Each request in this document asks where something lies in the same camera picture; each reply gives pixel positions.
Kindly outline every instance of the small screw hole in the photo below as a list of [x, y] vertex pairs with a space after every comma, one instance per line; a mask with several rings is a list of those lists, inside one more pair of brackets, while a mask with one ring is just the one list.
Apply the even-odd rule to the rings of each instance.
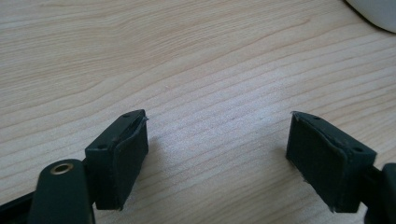
[[101, 144], [101, 145], [98, 146], [98, 148], [99, 149], [105, 149], [105, 148], [107, 148], [107, 145], [106, 144]]
[[363, 149], [361, 149], [360, 147], [354, 147], [353, 148], [355, 151], [357, 151], [357, 152], [363, 152]]
[[62, 175], [64, 173], [69, 172], [71, 169], [73, 169], [73, 164], [72, 163], [63, 163], [59, 164], [55, 167], [53, 167], [50, 172], [53, 175]]

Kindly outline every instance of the textured plastic surface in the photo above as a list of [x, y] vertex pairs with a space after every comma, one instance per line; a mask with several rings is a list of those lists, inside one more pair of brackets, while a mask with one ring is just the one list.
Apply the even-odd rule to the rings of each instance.
[[149, 152], [146, 121], [144, 110], [124, 114], [85, 148], [97, 209], [122, 209]]
[[292, 113], [287, 158], [332, 211], [357, 212], [361, 174], [373, 166], [375, 155], [326, 120]]

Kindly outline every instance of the white object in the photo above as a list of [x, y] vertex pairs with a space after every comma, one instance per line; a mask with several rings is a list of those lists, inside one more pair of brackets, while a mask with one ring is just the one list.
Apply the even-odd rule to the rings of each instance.
[[374, 25], [396, 33], [396, 0], [346, 0]]

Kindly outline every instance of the wood grain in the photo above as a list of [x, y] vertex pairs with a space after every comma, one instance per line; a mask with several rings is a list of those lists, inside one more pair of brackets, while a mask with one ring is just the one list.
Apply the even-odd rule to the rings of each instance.
[[396, 161], [396, 36], [340, 0], [5, 0], [0, 52], [0, 203], [140, 108], [143, 171], [97, 223], [362, 223], [285, 159], [292, 110]]

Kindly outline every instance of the wooden table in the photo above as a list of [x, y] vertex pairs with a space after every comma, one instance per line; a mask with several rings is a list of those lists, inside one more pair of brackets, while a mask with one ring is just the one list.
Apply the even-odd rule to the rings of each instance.
[[142, 173], [97, 223], [362, 223], [285, 159], [290, 111], [396, 161], [396, 35], [343, 1], [5, 0], [0, 102], [0, 203], [144, 108]]

